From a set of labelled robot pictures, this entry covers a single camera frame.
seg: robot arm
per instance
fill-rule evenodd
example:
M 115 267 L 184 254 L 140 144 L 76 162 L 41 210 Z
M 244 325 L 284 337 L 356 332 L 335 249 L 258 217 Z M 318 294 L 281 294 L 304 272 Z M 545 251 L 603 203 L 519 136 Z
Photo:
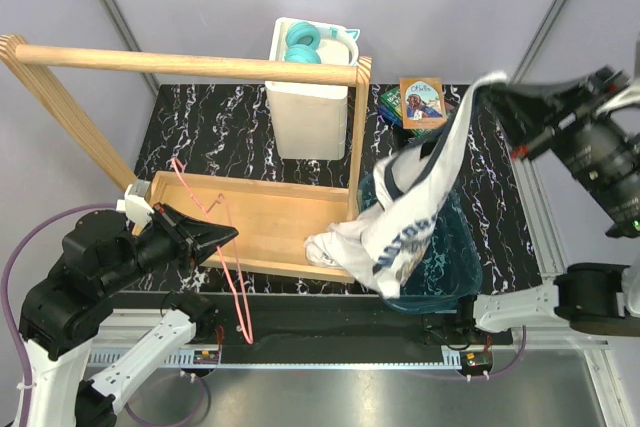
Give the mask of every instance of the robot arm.
M 194 337 L 214 332 L 215 306 L 184 293 L 160 323 L 118 362 L 81 382 L 92 339 L 112 312 L 110 298 L 132 282 L 169 265 L 200 265 L 235 236 L 232 227 L 209 224 L 156 204 L 140 219 L 138 237 L 125 215 L 95 211 L 83 216 L 62 242 L 63 255 L 48 277 L 29 291 L 20 334 L 33 370 L 27 426 L 112 427 L 139 385 L 165 358 Z M 14 425 L 21 425 L 20 412 Z
M 611 118 L 617 109 L 640 106 L 638 69 L 631 81 L 603 67 L 564 84 L 493 84 L 478 94 L 514 147 L 512 157 L 533 161 L 553 151 L 614 221 L 610 237 L 640 236 L 640 135 Z M 540 287 L 462 303 L 459 324 L 472 320 L 487 332 L 557 322 L 588 334 L 640 336 L 640 262 L 576 264 Z
M 638 337 L 637 305 L 629 299 L 640 292 L 623 279 L 637 277 L 639 270 L 639 265 L 574 264 L 539 287 L 462 302 L 473 302 L 475 327 L 486 332 L 553 322 L 585 334 Z M 627 292 L 627 286 L 634 290 Z

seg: wooden post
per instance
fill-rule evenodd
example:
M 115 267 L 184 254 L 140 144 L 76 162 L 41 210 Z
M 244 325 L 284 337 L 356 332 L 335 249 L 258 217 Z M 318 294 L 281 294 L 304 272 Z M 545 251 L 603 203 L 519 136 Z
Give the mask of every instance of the wooden post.
M 136 178 L 133 171 L 49 68 L 20 62 L 16 48 L 23 45 L 28 44 L 21 35 L 0 36 L 0 59 L 111 180 L 126 189 Z
M 369 81 L 371 80 L 371 57 L 360 57 L 356 79 L 356 102 L 353 111 L 353 137 L 351 141 L 351 165 L 349 167 L 349 200 L 347 220 L 358 216 L 358 184 L 364 143 L 364 124 L 367 120 Z
M 349 65 L 301 64 L 48 45 L 20 45 L 16 49 L 16 57 L 24 64 L 347 86 L 356 85 L 357 70 Z

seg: gray floor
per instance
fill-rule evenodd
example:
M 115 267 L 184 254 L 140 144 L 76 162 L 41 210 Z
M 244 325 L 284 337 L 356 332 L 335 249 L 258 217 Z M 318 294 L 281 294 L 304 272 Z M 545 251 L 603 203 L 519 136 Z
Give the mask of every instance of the gray floor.
M 511 356 L 511 352 L 496 353 L 499 364 Z M 196 387 L 184 379 L 157 382 L 167 374 L 156 373 L 132 399 L 134 410 L 146 420 L 176 422 L 197 397 Z M 211 407 L 204 419 L 203 409 L 200 422 L 190 425 L 605 425 L 585 363 L 576 352 L 528 352 L 509 375 L 471 384 L 388 371 L 221 370 L 206 382 Z M 138 424 L 123 412 L 117 425 Z

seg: black marble surface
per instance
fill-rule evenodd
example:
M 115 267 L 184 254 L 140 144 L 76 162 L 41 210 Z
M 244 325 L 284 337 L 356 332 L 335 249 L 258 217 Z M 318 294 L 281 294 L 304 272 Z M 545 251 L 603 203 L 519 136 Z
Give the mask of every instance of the black marble surface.
M 401 129 L 380 115 L 379 95 L 393 85 L 372 85 L 361 178 L 375 162 L 406 144 Z M 446 85 L 454 108 L 466 91 Z M 353 106 L 353 92 L 349 106 Z M 350 127 L 347 152 L 350 150 Z M 180 158 L 191 173 L 346 187 L 349 156 L 338 161 L 285 160 L 278 156 L 264 85 L 163 85 L 149 123 L 135 172 L 151 180 L 171 170 Z M 490 112 L 479 108 L 471 124 L 468 148 L 456 187 L 483 268 L 482 292 L 521 290 L 541 283 L 509 155 Z M 362 294 L 358 283 L 340 284 L 248 274 L 249 292 Z M 219 269 L 189 276 L 157 272 L 133 286 L 137 290 L 197 289 L 228 291 Z

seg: headphones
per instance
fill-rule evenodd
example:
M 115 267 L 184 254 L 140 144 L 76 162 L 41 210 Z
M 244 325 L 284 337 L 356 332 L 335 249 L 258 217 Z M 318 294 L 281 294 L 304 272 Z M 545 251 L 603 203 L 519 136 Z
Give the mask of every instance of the headphones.
M 356 40 L 360 37 L 360 29 L 344 29 L 328 24 L 317 24 L 307 21 L 296 22 L 287 31 L 286 42 L 287 52 L 284 60 L 289 62 L 304 62 L 307 64 L 320 64 L 322 60 L 316 52 L 320 45 L 321 37 L 332 37 L 347 46 L 351 53 L 351 63 L 358 63 L 358 44 Z

